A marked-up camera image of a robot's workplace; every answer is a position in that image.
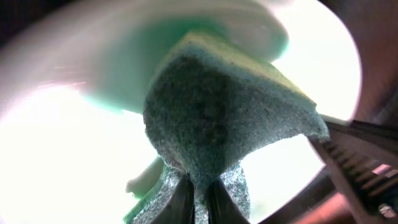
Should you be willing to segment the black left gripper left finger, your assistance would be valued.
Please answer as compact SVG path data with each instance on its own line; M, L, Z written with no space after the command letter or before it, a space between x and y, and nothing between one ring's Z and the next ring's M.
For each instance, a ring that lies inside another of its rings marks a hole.
M162 211L151 224L193 224L195 220L194 186L183 176Z

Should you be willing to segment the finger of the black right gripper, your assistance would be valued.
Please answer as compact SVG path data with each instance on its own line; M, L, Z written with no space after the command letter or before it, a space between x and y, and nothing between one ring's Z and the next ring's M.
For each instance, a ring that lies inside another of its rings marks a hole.
M310 138L357 223L397 223L397 128L324 115L330 138Z

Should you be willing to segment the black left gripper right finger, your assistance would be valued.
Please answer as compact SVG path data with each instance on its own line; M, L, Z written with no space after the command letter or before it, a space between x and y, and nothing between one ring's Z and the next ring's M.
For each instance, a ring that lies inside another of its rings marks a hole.
M209 224L249 224L230 197L221 179L207 189Z

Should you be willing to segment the green scrubbing sponge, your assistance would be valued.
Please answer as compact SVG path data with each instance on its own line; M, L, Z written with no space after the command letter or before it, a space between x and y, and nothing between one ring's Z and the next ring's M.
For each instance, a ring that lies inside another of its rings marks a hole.
M158 154L144 177L159 178L125 223L151 223L185 175L194 186L194 223L209 223L207 189L217 179L249 221L241 161L298 135L329 139L315 103L299 87L272 64L205 30L187 33L158 66L143 120Z

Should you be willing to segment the mint green plate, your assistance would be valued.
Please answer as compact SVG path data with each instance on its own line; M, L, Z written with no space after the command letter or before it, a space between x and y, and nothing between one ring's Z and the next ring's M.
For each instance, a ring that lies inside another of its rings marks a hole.
M143 107L158 66L205 30L276 67L289 34L266 1L79 1L1 50L1 221L125 223L159 178ZM276 212L324 167L298 135L248 154L249 223Z

